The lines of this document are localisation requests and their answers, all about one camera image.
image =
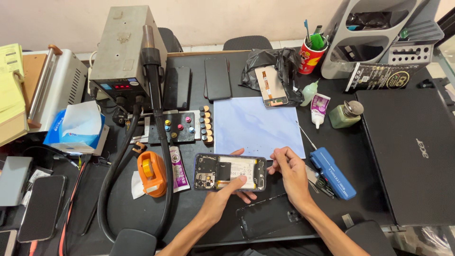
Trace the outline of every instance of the white wall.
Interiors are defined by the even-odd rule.
[[[302,39],[327,25],[339,0],[1,0],[0,45],[45,50],[48,44],[91,52],[101,38],[110,6],[149,5],[159,27],[171,29],[182,46],[223,44],[263,35],[270,41]],[[441,0],[436,20],[455,6]]]

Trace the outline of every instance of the black plastic bag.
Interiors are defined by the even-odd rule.
[[[266,67],[275,65],[278,72],[278,78],[283,84],[284,91],[288,97],[286,107],[296,107],[303,102],[303,95],[299,90],[293,90],[293,77],[298,70],[300,56],[294,48],[283,48],[276,50],[259,50],[253,49],[248,54],[247,64],[240,77],[240,86],[245,86],[256,91],[259,88],[258,78],[254,69],[257,67]]]

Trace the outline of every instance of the adhesive glue tube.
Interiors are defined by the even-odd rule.
[[[183,169],[182,157],[180,156],[178,147],[169,147],[169,151],[171,152],[172,170],[174,172],[174,193],[189,189],[190,184]]]
[[[316,93],[311,101],[311,121],[316,125],[316,129],[319,129],[319,125],[324,123],[329,101],[329,97],[319,93]]]

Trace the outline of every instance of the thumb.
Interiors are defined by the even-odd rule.
[[[273,154],[275,154],[275,158],[276,158],[278,164],[280,165],[282,174],[284,172],[289,171],[289,164],[288,164],[286,156],[283,154],[283,152],[281,152],[281,150],[279,148],[276,148],[273,151]]]
[[[218,193],[229,198],[232,192],[241,188],[247,182],[247,177],[240,175],[235,180],[231,181],[226,187],[222,188]]]

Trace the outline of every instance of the phone battery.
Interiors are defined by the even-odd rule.
[[[219,162],[231,163],[230,180],[236,179],[240,175],[247,177],[247,182],[242,189],[255,189],[254,183],[254,166],[258,163],[257,159],[237,158],[237,157],[219,157]]]

